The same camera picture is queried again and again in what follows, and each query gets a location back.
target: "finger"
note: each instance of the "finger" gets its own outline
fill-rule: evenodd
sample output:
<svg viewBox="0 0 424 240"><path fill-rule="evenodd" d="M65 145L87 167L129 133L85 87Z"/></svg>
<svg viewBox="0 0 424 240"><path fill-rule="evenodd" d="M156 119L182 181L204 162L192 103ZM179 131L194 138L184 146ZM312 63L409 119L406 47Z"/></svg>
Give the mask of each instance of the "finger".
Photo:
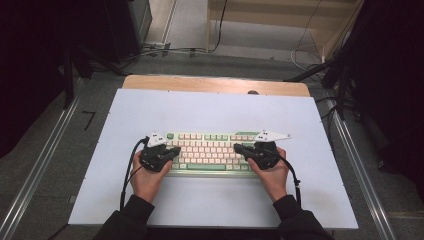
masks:
<svg viewBox="0 0 424 240"><path fill-rule="evenodd" d="M141 151L139 151L136 154L134 154L134 157L133 157L133 169L137 169L137 168L139 168L141 166L140 156L141 156Z"/></svg>
<svg viewBox="0 0 424 240"><path fill-rule="evenodd" d="M248 159L247 159L247 162L249 163L250 168L252 169L252 171L254 171L255 173L258 173L259 171L261 171L261 170L259 169L258 164L256 164L256 162L255 162L253 159L248 158Z"/></svg>
<svg viewBox="0 0 424 240"><path fill-rule="evenodd" d="M163 172L164 173L164 175L165 174L167 174L168 172L169 172L169 170L171 170L171 167L172 167L172 161L168 161L164 166L163 166L163 168L162 168L162 170L161 170L161 172Z"/></svg>
<svg viewBox="0 0 424 240"><path fill-rule="evenodd" d="M280 156L282 156L283 158L286 158L286 150L277 147L277 151L280 154Z"/></svg>

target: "space bar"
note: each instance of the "space bar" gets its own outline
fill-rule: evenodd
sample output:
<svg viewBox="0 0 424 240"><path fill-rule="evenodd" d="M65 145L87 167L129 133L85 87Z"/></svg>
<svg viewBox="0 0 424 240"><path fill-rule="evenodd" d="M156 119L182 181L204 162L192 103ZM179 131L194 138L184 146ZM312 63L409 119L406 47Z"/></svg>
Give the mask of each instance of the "space bar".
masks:
<svg viewBox="0 0 424 240"><path fill-rule="evenodd" d="M187 164L188 170L225 171L225 165Z"/></svg>

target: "wire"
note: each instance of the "wire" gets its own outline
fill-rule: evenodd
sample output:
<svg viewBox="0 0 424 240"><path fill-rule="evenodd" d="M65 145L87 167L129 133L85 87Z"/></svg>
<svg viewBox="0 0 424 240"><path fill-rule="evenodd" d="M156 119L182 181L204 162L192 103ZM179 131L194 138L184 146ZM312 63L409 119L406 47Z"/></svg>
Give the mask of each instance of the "wire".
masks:
<svg viewBox="0 0 424 240"><path fill-rule="evenodd" d="M222 29L222 21L224 20L224 13L225 13L225 8L227 7L227 0L225 0L224 3L224 8L222 9L222 14L221 14L221 21L219 23L219 32L218 32L218 42L215 45L215 48L212 50L212 52L215 52L215 50L218 48L219 43L221 42L221 29Z"/></svg>
<svg viewBox="0 0 424 240"><path fill-rule="evenodd" d="M306 30L307 30L307 29L308 29L308 27L309 27L309 23L311 22L312 17L313 17L313 16L315 15L315 13L317 12L318 7L319 7L319 5L321 4L321 2L322 2L322 0L320 0L320 1L318 2L317 6L315 7L314 12L313 12L313 13L312 13L312 15L309 17L308 23L306 24L305 30L303 31L303 35L302 35L302 37L301 37L301 38L300 38L300 40L299 40L299 44L297 45L297 48L299 48L299 47L300 47L300 43L302 42L303 37L305 37Z"/></svg>
<svg viewBox="0 0 424 240"><path fill-rule="evenodd" d="M144 51L139 56L145 56L145 55L150 55L150 54L160 53L160 52L182 52L182 53L205 53L205 54L209 54L208 52L206 52L206 49L204 49L204 48L168 48L168 49L152 49L152 50Z"/></svg>
<svg viewBox="0 0 424 240"><path fill-rule="evenodd" d="M330 115L330 113L331 113L332 111L334 111L335 109L336 109L336 106L332 107L332 108L328 111L328 113L326 113L324 116L322 116L322 117L321 117L321 120L322 120L322 119L324 119L324 118L326 118L328 115Z"/></svg>
<svg viewBox="0 0 424 240"><path fill-rule="evenodd" d="M131 153L130 161L129 161L129 163L128 163L128 167L127 167L127 172L126 172L126 174L125 174L124 186L123 186L123 188L122 188L122 192L121 192L121 200L120 200L120 210L121 210L121 211L122 211L122 209L124 208L124 201L125 201L125 194L126 194L126 193L125 193L125 190L127 189L128 182L130 181L130 179L128 179L128 175L130 174L131 163L132 163L132 161L133 161L133 159L134 159L135 152L137 151L138 146L139 146L141 143L145 142L145 139L146 139L146 138L141 139L140 141L138 141L138 142L137 142L137 144L134 146L134 149L133 149L133 151L132 151L132 153Z"/></svg>
<svg viewBox="0 0 424 240"><path fill-rule="evenodd" d="M143 166L140 166L139 168L137 168L137 170L135 170L133 173L131 173L130 177L127 180L127 184L131 181L131 178L134 176L134 174L136 174L138 172L138 170L140 170Z"/></svg>
<svg viewBox="0 0 424 240"><path fill-rule="evenodd" d="M278 156L280 157L281 160L283 160L283 162L286 164L286 166L290 170L290 172L292 172L293 181L294 181L294 187L295 187L295 190L296 190L296 201L299 204L299 206L301 207L302 206L302 199L300 197L300 187L299 187L300 180L297 180L296 173L294 172L294 168L289 163L289 161L287 161L287 159L283 158L279 154L278 154Z"/></svg>
<svg viewBox="0 0 424 240"><path fill-rule="evenodd" d="M118 70L124 70L126 67L128 67L138 56L140 56L140 55L137 55L137 56L133 56L133 57L131 57L131 58L128 58L127 60L128 60L128 62L127 63L125 63L124 65L122 65L122 66L120 66L120 67L117 67L116 69L118 69ZM106 69L106 68L101 68L101 67L97 67L97 66L91 66L92 68L93 68L93 71L94 72L109 72L109 71L111 71L110 69Z"/></svg>
<svg viewBox="0 0 424 240"><path fill-rule="evenodd" d="M328 131L328 142L330 143L330 147L331 147L331 151L333 152L334 157L336 157L336 153L334 151L334 142L333 142L333 138L331 137L331 123L333 122L334 119L334 113L337 111L337 108L334 107L331 111L330 111L330 115L327 118L327 131Z"/></svg>
<svg viewBox="0 0 424 240"><path fill-rule="evenodd" d="M319 103L319 102L322 102L324 100L335 100L335 99L337 99L337 97L325 97L325 98L321 98L321 99L316 100L315 103Z"/></svg>
<svg viewBox="0 0 424 240"><path fill-rule="evenodd" d="M324 52L324 45L323 44L309 44L309 45L303 45L303 46L299 46L295 49L293 49L290 53L290 58L292 60L292 62L300 69L304 70L304 71L308 71L308 69L303 68L301 66L299 66L299 64L297 64L296 62L296 56L293 58L293 53L295 53L298 49L303 48L303 47L310 47L310 46L318 46L321 45L322 46L322 51ZM316 75L325 75L325 73L317 73Z"/></svg>
<svg viewBox="0 0 424 240"><path fill-rule="evenodd" d="M63 225L61 228L59 228L59 230L57 230L52 236L50 236L49 238L47 238L47 240L53 240L55 239L59 233L61 233L63 230L65 230L65 228L67 228L69 226L69 224L65 224Z"/></svg>

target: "black sleeve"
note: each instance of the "black sleeve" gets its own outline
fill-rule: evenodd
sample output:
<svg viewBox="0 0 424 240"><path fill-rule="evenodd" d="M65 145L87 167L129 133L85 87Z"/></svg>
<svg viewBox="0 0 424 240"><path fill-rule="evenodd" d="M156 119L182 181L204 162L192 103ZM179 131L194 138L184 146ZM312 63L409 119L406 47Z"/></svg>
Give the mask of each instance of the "black sleeve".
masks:
<svg viewBox="0 0 424 240"><path fill-rule="evenodd" d="M278 226L285 240L333 239L321 226L314 214L302 210L292 195L287 195L273 204L281 219Z"/></svg>
<svg viewBox="0 0 424 240"><path fill-rule="evenodd" d="M143 239L154 208L144 199L132 195L124 209L113 212L93 239Z"/></svg>

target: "mechanical keyboard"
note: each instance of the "mechanical keyboard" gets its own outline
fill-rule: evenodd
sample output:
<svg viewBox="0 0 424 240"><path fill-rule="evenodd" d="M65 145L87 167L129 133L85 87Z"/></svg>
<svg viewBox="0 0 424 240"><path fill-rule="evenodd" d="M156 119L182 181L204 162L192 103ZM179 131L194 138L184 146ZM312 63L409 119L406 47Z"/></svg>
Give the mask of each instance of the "mechanical keyboard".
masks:
<svg viewBox="0 0 424 240"><path fill-rule="evenodd" d="M188 133L168 132L167 147L181 147L168 176L255 177L244 157L234 152L234 144L253 146L259 132Z"/></svg>

